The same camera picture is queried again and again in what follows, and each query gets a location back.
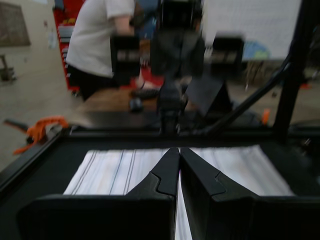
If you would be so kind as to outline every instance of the black object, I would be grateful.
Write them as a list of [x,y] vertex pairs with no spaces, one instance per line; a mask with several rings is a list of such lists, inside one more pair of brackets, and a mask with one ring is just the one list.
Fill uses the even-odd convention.
[[54,0],[54,9],[65,10],[64,0]]
[[117,79],[139,76],[140,39],[138,36],[112,36],[110,48],[112,71],[117,75]]
[[151,72],[160,76],[201,76],[205,49],[205,41],[197,32],[159,30],[151,40]]
[[221,60],[214,60],[211,71],[214,75],[232,76],[242,71],[242,57],[245,42],[242,36],[216,36],[213,41],[213,57],[224,55]]
[[209,112],[226,114],[232,111],[227,85],[223,79],[205,74],[193,77],[185,93],[203,117]]
[[320,197],[260,197],[181,149],[181,187],[191,235],[197,240],[314,239]]
[[159,90],[147,88],[136,89],[131,92],[132,97],[139,98],[141,100],[155,99],[159,94]]
[[124,196],[39,198],[17,216],[22,239],[174,240],[180,153],[171,148]]
[[162,134],[176,135],[179,132],[179,117],[184,108],[176,84],[171,79],[167,79],[157,99],[157,113],[161,117]]
[[304,80],[303,72],[306,65],[309,46],[312,41],[314,27],[318,24],[319,10],[320,1],[303,0],[300,6],[299,17],[296,23],[290,51],[281,68],[273,74],[271,79],[262,88],[258,89],[232,112],[223,116],[214,125],[202,130],[195,130],[191,134],[210,135],[211,138],[216,137],[267,92],[274,88],[278,83],[285,80],[277,116],[273,126],[278,139],[285,141],[287,139],[288,128],[296,103],[297,94],[301,82]]
[[194,25],[194,1],[164,0],[160,5],[160,29],[192,29]]
[[310,53],[308,56],[308,65],[319,68],[320,66],[320,25],[318,25],[313,33]]
[[9,67],[7,70],[5,68],[0,68],[0,80],[7,82],[11,80],[17,80],[15,77],[15,70],[13,67]]
[[11,127],[17,128],[18,130],[22,131],[23,133],[27,133],[29,126],[26,125],[23,122],[18,122],[16,120],[13,119],[5,119],[3,121],[3,124],[9,125]]
[[284,78],[283,89],[277,109],[274,130],[281,141],[287,139],[288,128],[295,109],[301,84],[305,80],[307,63],[314,29],[319,24],[320,1],[303,0],[289,51],[286,66],[288,77]]
[[[226,129],[218,139],[203,136],[172,137],[159,134],[159,129],[139,128],[146,113],[123,114],[115,117],[108,113],[103,118],[103,127],[86,129],[72,127],[61,132],[50,131],[45,143],[37,144],[22,154],[4,171],[0,172],[0,239],[20,240],[16,225],[16,214],[25,204],[52,194],[63,194],[70,180],[82,163],[86,153],[123,149],[166,149],[179,147],[245,147],[260,145],[277,171],[298,196],[320,196],[320,186],[302,167],[305,158],[289,146],[274,142],[271,128],[232,127]],[[291,139],[320,136],[314,128],[290,132]]]
[[129,107],[132,113],[139,113],[144,109],[141,99],[137,97],[130,100]]

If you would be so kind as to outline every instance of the orange object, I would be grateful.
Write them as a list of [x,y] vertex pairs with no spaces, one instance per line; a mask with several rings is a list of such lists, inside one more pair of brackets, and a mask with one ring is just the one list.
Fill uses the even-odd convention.
[[14,151],[13,152],[14,155],[24,153],[29,148],[31,148],[32,146],[37,144],[39,141],[41,141],[46,136],[46,126],[51,124],[59,124],[64,129],[69,127],[69,124],[67,123],[67,121],[63,116],[51,116],[51,117],[42,118],[34,126],[29,127],[27,130],[25,128],[21,128],[21,124],[10,122],[9,120],[5,121],[5,123],[23,131],[29,136],[29,138],[32,138],[33,140],[32,144],[29,144],[25,147],[19,148],[16,151]]
[[262,115],[261,122],[263,125],[267,125],[270,117],[270,109],[265,109]]

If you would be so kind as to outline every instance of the whiteboard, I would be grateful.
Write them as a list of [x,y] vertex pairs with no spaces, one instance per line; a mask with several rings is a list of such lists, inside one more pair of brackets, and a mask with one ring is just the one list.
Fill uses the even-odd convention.
[[242,34],[244,59],[286,58],[301,0],[204,0],[202,29],[206,44],[217,33]]

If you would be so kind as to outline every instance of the striped towel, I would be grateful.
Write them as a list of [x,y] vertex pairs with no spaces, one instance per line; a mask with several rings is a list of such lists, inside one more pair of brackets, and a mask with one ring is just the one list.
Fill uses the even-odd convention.
[[[125,195],[140,183],[168,149],[89,151],[65,195]],[[209,164],[260,196],[292,196],[288,184],[261,148],[192,148]],[[191,240],[181,183],[178,186],[176,240]]]

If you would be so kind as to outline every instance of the black metal bar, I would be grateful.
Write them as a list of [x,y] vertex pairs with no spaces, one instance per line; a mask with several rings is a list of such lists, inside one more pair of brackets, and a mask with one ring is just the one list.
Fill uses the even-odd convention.
[[[203,130],[196,130],[193,132],[193,134],[208,134],[211,136],[211,138],[215,137],[216,135],[220,134],[234,120],[236,120],[241,114],[243,114],[247,109],[249,109],[253,104],[255,104],[261,97],[263,97],[267,92],[275,87],[281,80],[289,79],[290,77],[288,76],[288,74],[290,74],[292,78],[298,78],[296,73],[303,72],[302,66],[305,65],[306,56],[309,50],[308,43],[311,43],[312,39],[312,31],[310,30],[312,27],[310,25],[312,25],[312,23],[316,23],[318,19],[317,12],[319,11],[319,2],[319,0],[302,0],[289,54],[277,74],[274,75],[267,84],[265,84],[262,88],[257,90],[253,95],[251,95],[243,103],[241,103],[234,111],[221,118],[213,126],[209,126]],[[293,89],[286,90],[284,94],[287,91],[291,91],[291,96],[294,96],[295,92],[297,91],[297,87],[295,85],[292,86]],[[284,86],[284,88],[286,89],[288,89],[289,87],[290,86],[287,85]],[[285,102],[284,100],[282,100],[282,111],[284,110],[283,108],[285,108],[285,104],[289,104],[289,100],[287,100],[287,98],[285,99]],[[295,99],[291,101],[291,105],[292,104],[294,106]],[[291,119],[291,116],[292,111],[291,114],[287,115],[287,119]],[[286,131],[289,127],[289,124],[287,124],[287,122],[288,120],[286,120],[285,124],[280,125],[282,127],[286,127]]]
[[[159,131],[144,131],[144,129],[137,129],[134,132],[126,132],[126,131],[108,131],[108,130],[99,130],[99,131],[88,131],[88,130],[80,130],[75,131],[72,134],[68,135],[68,139],[78,139],[78,138],[93,138],[93,139],[103,139],[103,140],[116,140],[116,139],[126,139],[128,141],[138,141],[144,138],[148,138],[149,140],[188,140],[188,141],[199,141],[199,140],[208,140],[209,138],[199,136],[199,135],[188,135],[188,131],[182,132],[183,136],[168,136],[160,134]],[[217,141],[236,141],[246,139],[250,140],[270,140],[274,138],[274,132],[271,127],[233,127],[226,129]]]
[[51,147],[61,137],[63,133],[49,132],[47,134],[47,141],[44,144],[36,144],[28,151],[23,153],[17,160],[11,163],[7,168],[0,172],[0,200],[11,188],[14,188],[29,171],[32,166],[40,159],[39,156],[43,154],[49,147]]
[[290,139],[320,139],[320,127],[295,127],[288,130]]
[[209,135],[211,138],[220,134],[227,126],[233,123],[239,116],[248,110],[266,93],[273,89],[287,74],[285,64],[283,64],[280,71],[278,71],[262,88],[258,89],[254,94],[242,102],[236,109],[222,117],[213,126],[208,126],[201,130],[194,130],[188,135]]
[[281,141],[285,141],[295,109],[295,104],[304,81],[304,69],[320,13],[319,0],[303,0],[290,47],[291,60],[288,66],[289,77],[284,79],[281,98],[275,118],[274,130]]

